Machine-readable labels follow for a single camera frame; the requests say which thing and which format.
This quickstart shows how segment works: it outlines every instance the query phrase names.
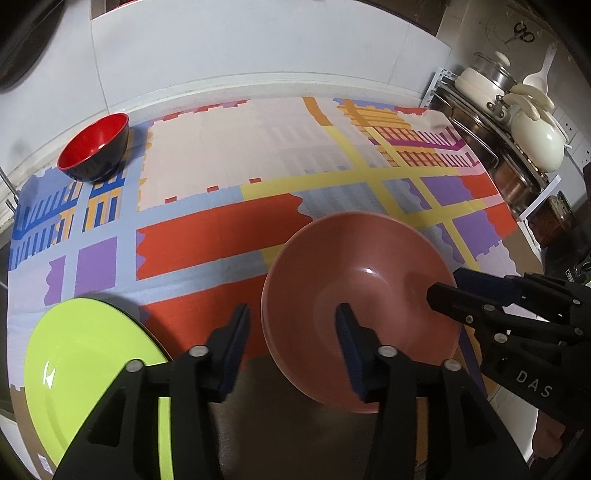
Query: white spatula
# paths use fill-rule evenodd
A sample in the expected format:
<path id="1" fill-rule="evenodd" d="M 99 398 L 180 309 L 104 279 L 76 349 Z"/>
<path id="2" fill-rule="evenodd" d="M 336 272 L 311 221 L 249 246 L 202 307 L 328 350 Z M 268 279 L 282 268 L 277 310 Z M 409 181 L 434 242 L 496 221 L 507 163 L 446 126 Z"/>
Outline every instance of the white spatula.
<path id="1" fill-rule="evenodd" d="M 523 83 L 525 85 L 536 87 L 544 93 L 548 93 L 548 71 L 554 60 L 554 55 L 556 55 L 556 43 L 551 43 L 548 45 L 548 50 L 546 50 L 546 57 L 542 69 L 539 72 L 530 73 L 524 78 Z"/>

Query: table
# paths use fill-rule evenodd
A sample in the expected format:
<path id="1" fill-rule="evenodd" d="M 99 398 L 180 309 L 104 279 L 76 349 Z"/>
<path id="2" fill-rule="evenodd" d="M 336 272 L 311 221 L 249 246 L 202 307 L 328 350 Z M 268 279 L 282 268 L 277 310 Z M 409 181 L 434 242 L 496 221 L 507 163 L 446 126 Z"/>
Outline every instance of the table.
<path id="1" fill-rule="evenodd" d="M 28 415 L 28 338 L 53 305 L 86 296 L 127 312 L 173 357 L 248 303 L 248 362 L 234 395 L 215 407 L 227 477 L 360 478 L 374 416 L 300 394 L 267 355 L 259 316 L 283 244 L 345 210 L 402 219 L 451 270 L 540 268 L 474 153 L 441 112 L 422 108 L 312 97 L 197 105 L 133 126 L 122 168 L 105 183 L 56 168 L 30 178 L 9 260 L 8 369 L 40 476 L 51 478 L 55 464 Z M 471 332 L 460 347 L 490 393 Z"/>

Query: green plate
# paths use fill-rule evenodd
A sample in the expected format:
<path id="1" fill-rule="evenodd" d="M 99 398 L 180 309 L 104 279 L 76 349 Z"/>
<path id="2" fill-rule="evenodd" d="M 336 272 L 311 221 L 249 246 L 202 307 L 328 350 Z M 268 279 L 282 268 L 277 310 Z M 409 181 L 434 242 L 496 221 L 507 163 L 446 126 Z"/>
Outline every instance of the green plate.
<path id="1" fill-rule="evenodd" d="M 39 321 L 25 356 L 25 395 L 37 435 L 55 465 L 133 358 L 146 365 L 168 361 L 142 326 L 101 301 L 68 300 Z M 158 404 L 158 445 L 161 477 L 172 479 L 169 398 Z"/>

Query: black plastic bracket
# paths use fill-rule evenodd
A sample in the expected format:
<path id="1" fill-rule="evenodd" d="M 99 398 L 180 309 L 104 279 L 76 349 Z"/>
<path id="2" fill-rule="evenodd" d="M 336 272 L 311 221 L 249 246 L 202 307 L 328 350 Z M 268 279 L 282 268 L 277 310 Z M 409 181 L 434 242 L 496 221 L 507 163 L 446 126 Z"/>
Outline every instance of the black plastic bracket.
<path id="1" fill-rule="evenodd" d="M 457 288 L 437 283 L 433 310 L 476 329 L 480 370 L 571 429 L 591 425 L 591 289 L 526 274 L 504 278 L 459 268 Z M 519 305 L 547 322 L 504 312 Z"/>
<path id="2" fill-rule="evenodd" d="M 459 362 L 414 362 L 381 345 L 347 303 L 336 330 L 353 390 L 379 414 L 364 480 L 413 478 L 416 398 L 428 401 L 427 480 L 528 479 L 527 464 L 509 432 Z"/>
<path id="3" fill-rule="evenodd" d="M 240 305 L 227 326 L 173 362 L 129 361 L 98 401 L 61 460 L 54 480 L 160 480 L 158 399 L 170 397 L 173 474 L 221 480 L 208 402 L 233 390 L 250 329 Z"/>

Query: red and black bowl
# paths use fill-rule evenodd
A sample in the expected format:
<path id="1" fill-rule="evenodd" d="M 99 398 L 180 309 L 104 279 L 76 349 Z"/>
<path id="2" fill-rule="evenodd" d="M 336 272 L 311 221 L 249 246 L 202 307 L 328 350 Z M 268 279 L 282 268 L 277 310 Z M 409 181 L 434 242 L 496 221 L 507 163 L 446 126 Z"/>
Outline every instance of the red and black bowl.
<path id="1" fill-rule="evenodd" d="M 107 180 L 119 167 L 128 137 L 125 113 L 105 116 L 70 140 L 57 159 L 57 168 L 75 180 Z"/>

